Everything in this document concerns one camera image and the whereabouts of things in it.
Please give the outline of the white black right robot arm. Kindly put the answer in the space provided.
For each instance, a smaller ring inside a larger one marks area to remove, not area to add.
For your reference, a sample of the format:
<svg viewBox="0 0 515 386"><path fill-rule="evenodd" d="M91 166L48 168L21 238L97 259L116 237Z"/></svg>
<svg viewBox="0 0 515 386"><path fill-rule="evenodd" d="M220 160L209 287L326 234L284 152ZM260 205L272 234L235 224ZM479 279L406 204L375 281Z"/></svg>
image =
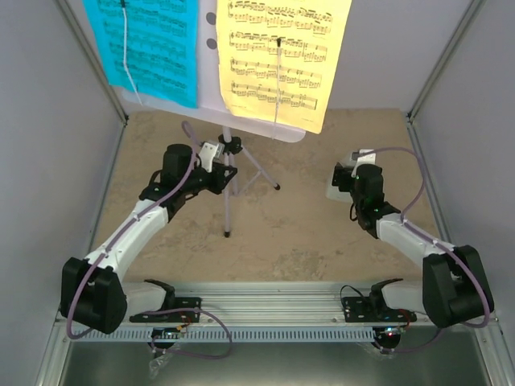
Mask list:
<svg viewBox="0 0 515 386"><path fill-rule="evenodd" d="M349 218L376 240L408 257L422 270L421 281L378 282L369 294L370 314L387 321L399 310L426 315L437 327L489 320L495 303L478 251L444 242L411 223L385 200L382 169L337 163L328 192L349 202Z"/></svg>

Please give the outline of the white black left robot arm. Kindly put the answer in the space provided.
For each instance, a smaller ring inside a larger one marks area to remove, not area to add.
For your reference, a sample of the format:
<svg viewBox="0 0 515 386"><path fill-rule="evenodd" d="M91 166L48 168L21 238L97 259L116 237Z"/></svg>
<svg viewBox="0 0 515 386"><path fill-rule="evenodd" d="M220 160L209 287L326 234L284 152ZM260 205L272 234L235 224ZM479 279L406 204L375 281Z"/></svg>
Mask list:
<svg viewBox="0 0 515 386"><path fill-rule="evenodd" d="M223 192L237 168L219 162L224 146L204 142L200 150L169 145L163 164L150 177L132 212L100 247L63 267L60 312L68 324L113 333L136 315L167 321L176 311L175 290L161 281L125 283L129 267L146 244L184 204L201 191Z"/></svg>

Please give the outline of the white metronome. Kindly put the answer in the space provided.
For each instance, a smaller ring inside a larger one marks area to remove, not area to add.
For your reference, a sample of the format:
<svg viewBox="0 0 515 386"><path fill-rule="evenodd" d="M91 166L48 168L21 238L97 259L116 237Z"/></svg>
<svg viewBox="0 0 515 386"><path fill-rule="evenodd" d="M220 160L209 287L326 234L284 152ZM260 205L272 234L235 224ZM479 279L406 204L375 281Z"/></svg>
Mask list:
<svg viewBox="0 0 515 386"><path fill-rule="evenodd" d="M375 164L376 155L372 149L359 149L347 153L333 167L326 185L326 197L342 203L351 203L351 188L356 169L363 164Z"/></svg>

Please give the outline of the blue sheet music page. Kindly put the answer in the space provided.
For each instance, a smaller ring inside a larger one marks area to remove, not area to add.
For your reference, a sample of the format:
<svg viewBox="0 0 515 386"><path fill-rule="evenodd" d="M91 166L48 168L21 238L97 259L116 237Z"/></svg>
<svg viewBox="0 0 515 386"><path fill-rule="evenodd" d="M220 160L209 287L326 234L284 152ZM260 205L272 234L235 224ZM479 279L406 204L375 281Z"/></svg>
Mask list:
<svg viewBox="0 0 515 386"><path fill-rule="evenodd" d="M149 98L195 109L197 1L84 1L107 81L144 105Z"/></svg>

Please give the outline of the yellow sheet music page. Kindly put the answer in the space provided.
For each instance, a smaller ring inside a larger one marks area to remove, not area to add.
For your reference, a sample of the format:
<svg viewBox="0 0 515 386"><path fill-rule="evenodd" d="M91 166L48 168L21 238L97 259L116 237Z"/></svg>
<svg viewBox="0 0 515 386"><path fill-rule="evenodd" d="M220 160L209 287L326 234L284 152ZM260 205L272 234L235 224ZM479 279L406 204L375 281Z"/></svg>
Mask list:
<svg viewBox="0 0 515 386"><path fill-rule="evenodd" d="M228 111L320 133L351 5L217 2L220 93Z"/></svg>

